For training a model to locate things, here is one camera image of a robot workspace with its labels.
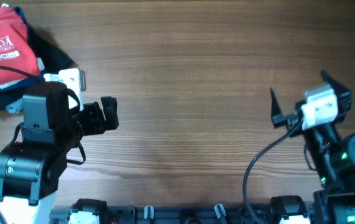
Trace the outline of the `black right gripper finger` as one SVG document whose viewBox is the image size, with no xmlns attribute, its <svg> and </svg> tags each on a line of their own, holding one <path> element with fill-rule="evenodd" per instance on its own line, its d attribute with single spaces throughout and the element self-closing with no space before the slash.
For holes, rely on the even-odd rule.
<svg viewBox="0 0 355 224">
<path fill-rule="evenodd" d="M 342 83 L 333 79 L 326 70 L 320 71 L 320 74 L 323 81 L 332 87 L 336 96 L 351 96 L 351 90 Z"/>
<path fill-rule="evenodd" d="M 275 95 L 274 90 L 270 89 L 270 95 L 272 99 L 272 106 L 271 106 L 271 120 L 274 128 L 279 128 L 284 126 L 286 123 L 286 118 L 284 117 L 281 108 L 278 104 L 277 97 Z"/>
</svg>

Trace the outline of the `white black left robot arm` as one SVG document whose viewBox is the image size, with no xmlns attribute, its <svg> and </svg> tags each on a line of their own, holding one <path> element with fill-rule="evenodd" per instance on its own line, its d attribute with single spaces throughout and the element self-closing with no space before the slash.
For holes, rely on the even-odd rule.
<svg viewBox="0 0 355 224">
<path fill-rule="evenodd" d="M 12 141 L 0 152 L 0 223 L 47 223 L 68 164 L 71 149 L 85 151 L 85 136 L 103 134 L 119 126 L 116 98 L 70 108 L 75 92 L 61 82 L 30 86 L 22 97 L 24 120 Z"/>
</svg>

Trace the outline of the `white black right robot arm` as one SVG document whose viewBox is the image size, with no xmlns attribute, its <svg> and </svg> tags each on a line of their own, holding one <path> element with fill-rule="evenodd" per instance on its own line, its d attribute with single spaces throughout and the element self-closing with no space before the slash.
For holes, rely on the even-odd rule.
<svg viewBox="0 0 355 224">
<path fill-rule="evenodd" d="M 322 84 L 304 92 L 284 115 L 272 91 L 271 119 L 290 136 L 302 135 L 322 189 L 313 194 L 312 223 L 355 223 L 355 133 L 342 138 L 336 129 L 351 109 L 352 91 L 321 71 Z"/>
</svg>

